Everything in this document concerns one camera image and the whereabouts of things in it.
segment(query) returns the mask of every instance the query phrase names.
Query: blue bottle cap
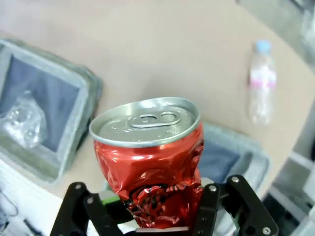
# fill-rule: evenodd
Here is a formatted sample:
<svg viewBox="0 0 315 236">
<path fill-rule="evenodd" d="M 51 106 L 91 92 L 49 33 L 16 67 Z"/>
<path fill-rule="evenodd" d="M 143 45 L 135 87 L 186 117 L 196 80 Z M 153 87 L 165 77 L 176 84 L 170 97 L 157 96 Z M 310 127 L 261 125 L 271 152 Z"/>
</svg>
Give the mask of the blue bottle cap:
<svg viewBox="0 0 315 236">
<path fill-rule="evenodd" d="M 256 42 L 256 50 L 259 53 L 269 53 L 271 49 L 271 44 L 267 40 L 259 40 Z"/>
</svg>

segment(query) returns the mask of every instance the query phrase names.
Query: crushed soda can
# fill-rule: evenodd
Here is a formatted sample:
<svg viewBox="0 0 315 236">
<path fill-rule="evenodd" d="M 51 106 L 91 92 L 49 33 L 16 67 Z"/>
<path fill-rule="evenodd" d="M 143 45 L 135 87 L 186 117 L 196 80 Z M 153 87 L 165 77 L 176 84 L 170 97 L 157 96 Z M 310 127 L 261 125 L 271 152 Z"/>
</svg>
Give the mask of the crushed soda can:
<svg viewBox="0 0 315 236">
<path fill-rule="evenodd" d="M 104 176 L 140 227 L 192 225 L 204 142 L 193 103 L 165 97 L 125 104 L 96 117 L 90 133 Z"/>
</svg>

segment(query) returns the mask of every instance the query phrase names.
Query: plastic bottle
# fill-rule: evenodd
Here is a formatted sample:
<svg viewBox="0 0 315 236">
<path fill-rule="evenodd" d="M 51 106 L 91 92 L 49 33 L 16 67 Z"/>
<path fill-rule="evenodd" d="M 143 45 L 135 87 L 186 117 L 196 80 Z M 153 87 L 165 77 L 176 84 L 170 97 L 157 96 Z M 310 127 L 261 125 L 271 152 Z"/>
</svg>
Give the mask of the plastic bottle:
<svg viewBox="0 0 315 236">
<path fill-rule="evenodd" d="M 257 41 L 250 70 L 249 114 L 253 123 L 268 125 L 274 113 L 277 76 L 268 41 Z"/>
</svg>

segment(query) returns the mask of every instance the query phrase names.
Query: table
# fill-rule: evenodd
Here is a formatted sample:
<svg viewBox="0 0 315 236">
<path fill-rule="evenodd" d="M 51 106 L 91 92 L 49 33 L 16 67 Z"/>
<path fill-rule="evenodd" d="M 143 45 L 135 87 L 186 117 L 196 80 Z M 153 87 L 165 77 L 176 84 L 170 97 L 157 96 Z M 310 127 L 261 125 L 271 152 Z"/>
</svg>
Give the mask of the table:
<svg viewBox="0 0 315 236">
<path fill-rule="evenodd" d="M 131 101 L 179 96 L 194 102 L 203 120 L 260 141 L 272 157 L 260 196 L 291 152 L 315 95 L 315 78 L 306 64 L 232 1 L 3 0 L 0 30 L 2 37 L 17 37 L 100 76 L 105 86 L 97 114 Z M 279 78 L 269 127 L 254 126 L 246 114 L 249 63 L 258 39 L 271 42 Z M 74 181 L 93 192 L 104 183 L 91 137 L 55 185 L 10 165 L 59 197 Z"/>
</svg>

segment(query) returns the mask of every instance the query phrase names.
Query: can rim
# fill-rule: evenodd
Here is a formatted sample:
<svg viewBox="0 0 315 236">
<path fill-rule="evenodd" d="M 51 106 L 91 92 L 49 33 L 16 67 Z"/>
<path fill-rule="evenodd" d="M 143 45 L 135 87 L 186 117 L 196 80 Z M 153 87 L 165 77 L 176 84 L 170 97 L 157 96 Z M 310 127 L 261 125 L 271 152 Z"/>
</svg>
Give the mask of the can rim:
<svg viewBox="0 0 315 236">
<path fill-rule="evenodd" d="M 140 102 L 146 103 L 148 101 L 150 101 L 150 102 L 152 102 L 152 101 L 165 101 L 168 103 L 168 105 L 173 105 L 173 106 L 178 106 L 178 104 L 176 104 L 175 102 L 173 104 L 170 104 L 168 101 L 180 101 L 182 104 L 187 105 L 187 107 L 184 107 L 184 108 L 192 113 L 192 115 L 195 118 L 195 121 L 188 129 L 186 129 L 182 133 L 179 133 L 179 134 L 176 134 L 172 137 L 164 138 L 161 140 L 119 141 L 119 140 L 111 140 L 111 139 L 103 138 L 97 134 L 99 132 L 100 128 L 102 127 L 101 124 L 104 124 L 104 122 L 107 120 L 106 115 L 112 113 L 115 110 L 119 111 L 126 106 L 131 106 L 132 104 L 140 103 Z M 94 140 L 99 141 L 103 144 L 108 144 L 108 145 L 112 145 L 112 146 L 116 146 L 116 147 L 125 147 L 125 148 L 148 148 L 148 147 L 156 147 L 159 145 L 168 144 L 168 143 L 177 141 L 177 140 L 187 136 L 189 133 L 191 133 L 198 126 L 199 122 L 200 122 L 200 112 L 192 102 L 190 102 L 187 99 L 180 98 L 180 97 L 162 97 L 162 98 L 152 98 L 152 99 L 147 99 L 147 100 L 142 100 L 142 101 L 130 102 L 130 103 L 123 104 L 121 106 L 109 109 L 109 110 L 103 112 L 102 114 L 98 115 L 97 117 L 95 117 L 92 120 L 92 122 L 89 126 L 89 132 L 93 136 Z"/>
</svg>

